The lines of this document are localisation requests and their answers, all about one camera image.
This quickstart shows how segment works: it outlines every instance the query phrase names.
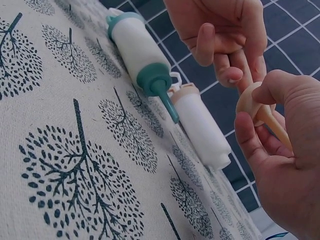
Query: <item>hand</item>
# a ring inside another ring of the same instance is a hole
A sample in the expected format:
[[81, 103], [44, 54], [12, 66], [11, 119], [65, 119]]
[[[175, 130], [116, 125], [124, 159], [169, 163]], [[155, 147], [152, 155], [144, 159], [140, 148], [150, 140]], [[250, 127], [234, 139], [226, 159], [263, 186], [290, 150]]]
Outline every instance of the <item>hand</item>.
[[280, 226], [300, 240], [320, 239], [320, 83], [280, 70], [266, 75], [252, 92], [255, 101], [283, 104], [293, 152], [251, 117], [237, 114], [235, 134], [247, 159], [261, 204]]
[[164, 0], [164, 3], [181, 40], [200, 65], [214, 63], [223, 86], [237, 85], [243, 92], [246, 86], [239, 86], [239, 81], [244, 75], [252, 75], [255, 82], [263, 80], [267, 34], [260, 0]]

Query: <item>cloth surface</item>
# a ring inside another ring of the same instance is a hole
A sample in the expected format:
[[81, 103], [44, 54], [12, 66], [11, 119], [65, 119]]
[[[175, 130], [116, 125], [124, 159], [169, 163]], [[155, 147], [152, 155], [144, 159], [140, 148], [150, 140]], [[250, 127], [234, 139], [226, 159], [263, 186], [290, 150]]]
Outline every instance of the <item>cloth surface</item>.
[[98, 0], [0, 5], [0, 239], [262, 239], [132, 85]]

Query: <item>tree pattern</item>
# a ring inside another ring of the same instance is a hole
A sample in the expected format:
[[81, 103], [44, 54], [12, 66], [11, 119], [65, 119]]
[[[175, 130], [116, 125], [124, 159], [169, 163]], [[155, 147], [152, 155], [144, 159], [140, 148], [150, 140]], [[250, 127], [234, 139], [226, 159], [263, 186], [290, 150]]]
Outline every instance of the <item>tree pattern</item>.
[[221, 194], [223, 195], [222, 189], [220, 187], [220, 184], [216, 178], [216, 176], [211, 172], [210, 168], [208, 166], [204, 166], [204, 169], [207, 173], [207, 176], [210, 179], [210, 182], [213, 184], [213, 186], [215, 187], [215, 189]]
[[0, 17], [0, 100], [32, 91], [42, 80], [42, 60], [29, 38], [16, 29], [22, 13], [8, 23]]
[[162, 128], [161, 123], [157, 119], [156, 115], [152, 112], [149, 105], [144, 100], [141, 99], [141, 97], [139, 96], [139, 93], [137, 92], [133, 84], [132, 84], [132, 87], [135, 93], [132, 91], [126, 92], [126, 95], [129, 98], [129, 101], [132, 103], [133, 107], [143, 118], [146, 125], [149, 128], [151, 128], [151, 130], [154, 131], [159, 138], [163, 138], [164, 129]]
[[120, 69], [115, 65], [110, 56], [102, 49], [99, 39], [97, 38], [96, 41], [93, 41], [87, 36], [84, 39], [87, 47], [100, 66], [113, 78], [120, 78], [122, 76]]
[[73, 104], [78, 133], [47, 125], [19, 145], [21, 176], [33, 191], [29, 202], [58, 238], [138, 240], [144, 214], [131, 181], [110, 153], [86, 141], [78, 101]]
[[48, 0], [24, 0], [24, 2], [37, 13], [48, 16], [55, 14], [55, 8]]
[[167, 157], [177, 176], [177, 178], [173, 176], [170, 178], [170, 189], [172, 196], [178, 203], [178, 207], [183, 211], [184, 216], [195, 230], [203, 237], [212, 239], [214, 234], [208, 213], [206, 212], [203, 203], [192, 187], [179, 177], [170, 157], [168, 155]]
[[201, 178], [197, 171], [196, 165], [190, 160], [190, 158], [179, 148], [174, 136], [170, 132], [171, 137], [175, 145], [172, 146], [172, 153], [176, 157], [181, 168], [184, 170], [185, 174], [190, 178], [194, 185], [199, 187], [201, 190], [204, 189], [202, 185]]
[[195, 151], [194, 151], [193, 147], [191, 146], [191, 144], [189, 143], [189, 141], [186, 139], [186, 136], [183, 136], [177, 127], [174, 129], [174, 134], [177, 136], [179, 142], [188, 151], [188, 153], [191, 155], [191, 157], [193, 159], [197, 160], [198, 159], [197, 154], [195, 153]]
[[73, 77], [81, 83], [96, 80], [96, 69], [85, 52], [73, 42], [71, 28], [69, 28], [67, 37], [53, 26], [42, 25], [42, 37], [45, 40], [45, 46], [51, 50], [54, 58], [61, 66], [68, 69]]
[[74, 11], [69, 0], [54, 0], [55, 4], [63, 11], [68, 20], [80, 29], [85, 29], [85, 24]]
[[107, 129], [132, 161], [148, 173], [155, 174], [158, 165], [155, 147], [138, 120], [125, 110], [115, 87], [113, 90], [119, 104], [108, 99], [99, 104]]

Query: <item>blue tile wall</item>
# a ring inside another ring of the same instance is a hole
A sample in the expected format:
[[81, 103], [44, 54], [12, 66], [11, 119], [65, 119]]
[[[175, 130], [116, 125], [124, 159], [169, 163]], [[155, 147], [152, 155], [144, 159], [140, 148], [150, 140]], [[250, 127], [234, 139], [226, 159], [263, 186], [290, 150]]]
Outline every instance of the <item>blue tile wall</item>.
[[[222, 132], [228, 135], [226, 139], [238, 160], [230, 154], [231, 164], [224, 168], [223, 172], [246, 209], [249, 212], [256, 209], [260, 203], [254, 196], [254, 193], [257, 193], [255, 178], [232, 132], [239, 98], [237, 90], [221, 86], [217, 83], [213, 66], [199, 66], [193, 56], [189, 55], [188, 48], [174, 30], [163, 0], [100, 1], [107, 8], [118, 7], [125, 12], [135, 11], [136, 8], [137, 13], [145, 18], [146, 29], [169, 60], [172, 71], [181, 74], [184, 84], [190, 81], [199, 88], [204, 104]], [[312, 75], [320, 80], [320, 0], [261, 2], [264, 5], [263, 18], [268, 35], [268, 47], [264, 53], [267, 71], [281, 69], [295, 75]], [[284, 114], [282, 105], [278, 104], [276, 110]]]

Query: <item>piping bag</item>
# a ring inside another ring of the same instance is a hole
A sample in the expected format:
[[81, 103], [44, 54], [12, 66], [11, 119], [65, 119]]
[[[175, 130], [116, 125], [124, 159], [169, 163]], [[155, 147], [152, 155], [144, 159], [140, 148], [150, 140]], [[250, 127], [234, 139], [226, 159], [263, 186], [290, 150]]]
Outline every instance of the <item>piping bag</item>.
[[133, 83], [148, 97], [159, 97], [177, 124], [179, 115], [167, 94], [171, 76], [176, 73], [170, 72], [171, 65], [147, 31], [142, 16], [109, 8], [106, 22], [108, 37], [117, 46]]

